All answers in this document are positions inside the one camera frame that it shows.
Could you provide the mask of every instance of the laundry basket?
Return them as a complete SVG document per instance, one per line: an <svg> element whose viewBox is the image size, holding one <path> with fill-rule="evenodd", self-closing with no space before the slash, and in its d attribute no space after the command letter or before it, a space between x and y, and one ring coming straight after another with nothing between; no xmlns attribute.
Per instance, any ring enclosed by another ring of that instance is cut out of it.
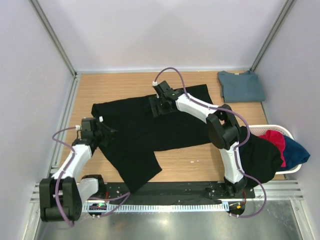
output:
<svg viewBox="0 0 320 240"><path fill-rule="evenodd" d="M264 134L266 134L266 132L268 130L275 130L275 131L278 131L289 138L294 139L292 134L287 129L285 129L284 127L279 126L279 125L250 125L249 128L250 128L251 133L256 136L264 135ZM295 166L294 168L292 168L290 170L277 171L275 174L292 174L292 173L297 172L300 168L301 168L301 164Z"/></svg>

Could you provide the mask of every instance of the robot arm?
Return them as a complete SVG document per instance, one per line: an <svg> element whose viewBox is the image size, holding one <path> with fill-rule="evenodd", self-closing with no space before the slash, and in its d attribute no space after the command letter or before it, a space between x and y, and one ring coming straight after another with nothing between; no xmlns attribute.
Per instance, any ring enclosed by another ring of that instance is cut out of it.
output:
<svg viewBox="0 0 320 240"><path fill-rule="evenodd" d="M154 82L153 88L157 95L150 97L149 101L154 117L181 111L206 123L212 144L220 150L224 165L224 181L228 193L231 197L242 194L247 179L239 171L239 169L243 171L239 149L237 148L234 151L235 146L239 144L240 127L233 114L217 109L231 110L230 106L209 104L190 94L187 96L182 89L174 91L166 81L159 84Z"/></svg>
<svg viewBox="0 0 320 240"><path fill-rule="evenodd" d="M55 186L62 174L59 185L59 199L68 219L76 221L82 212L82 203L91 196L104 198L105 182L101 175L86 175L77 185L85 164L92 157L98 146L107 146L113 139L115 130L102 123L103 119L83 118L81 138L72 143L71 151L61 168L50 178L44 178L39 184L40 215L44 222L63 221L55 200Z"/></svg>

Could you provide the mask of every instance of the folded blue t-shirt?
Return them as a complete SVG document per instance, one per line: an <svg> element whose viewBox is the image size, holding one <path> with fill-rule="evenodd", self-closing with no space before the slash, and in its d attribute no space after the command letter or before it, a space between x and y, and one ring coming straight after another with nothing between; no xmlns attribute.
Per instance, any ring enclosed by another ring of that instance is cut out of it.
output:
<svg viewBox="0 0 320 240"><path fill-rule="evenodd" d="M266 95L258 75L252 71L243 73L218 72L221 97L225 103L263 102Z"/></svg>

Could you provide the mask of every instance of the wooden surface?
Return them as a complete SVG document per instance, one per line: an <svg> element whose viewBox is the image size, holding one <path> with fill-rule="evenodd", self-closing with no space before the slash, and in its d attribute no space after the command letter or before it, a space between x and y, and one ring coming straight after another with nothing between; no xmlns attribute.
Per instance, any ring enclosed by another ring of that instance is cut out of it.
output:
<svg viewBox="0 0 320 240"><path fill-rule="evenodd" d="M156 72L83 74L73 107L70 127L80 125L84 117L91 117L92 105L95 103L154 94L152 81L156 75ZM212 102L215 105L224 103L220 97L221 87L217 79L217 72L183 72L182 75L186 86L207 84ZM181 80L175 72L164 72L158 82L163 80L166 80L174 89L182 87ZM230 106L233 111L241 114L249 125L267 124L260 102L231 103ZM75 138L76 131L70 130L67 133L66 142L72 143ZM64 148L60 164L63 163L69 152L70 150ZM220 152L211 143L160 151L155 155L162 172L151 179L151 182L223 181L224 165ZM123 182L117 170L99 149L94 152L80 176L88 174L101 174L105 182ZM277 175L275 179L284 178L283 175Z"/></svg>

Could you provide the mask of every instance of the black cloth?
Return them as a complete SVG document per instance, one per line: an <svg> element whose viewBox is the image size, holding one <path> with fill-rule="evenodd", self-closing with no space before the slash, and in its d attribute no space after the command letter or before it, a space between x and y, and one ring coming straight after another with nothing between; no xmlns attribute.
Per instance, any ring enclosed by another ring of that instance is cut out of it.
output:
<svg viewBox="0 0 320 240"><path fill-rule="evenodd" d="M240 142L247 137L247 128L240 128ZM281 169L283 160L279 149L267 140L250 133L249 140L239 147L241 165L244 172L258 179L262 184L272 180ZM255 187L256 181L248 178L247 186Z"/></svg>
<svg viewBox="0 0 320 240"><path fill-rule="evenodd" d="M207 85L191 86L186 90L193 97L213 104ZM131 193L162 170L154 151L210 143L206 124L188 113L176 111L153 117L150 96L92 106L91 114L95 118L103 116L103 123L118 131L108 147L99 148L118 170Z"/></svg>

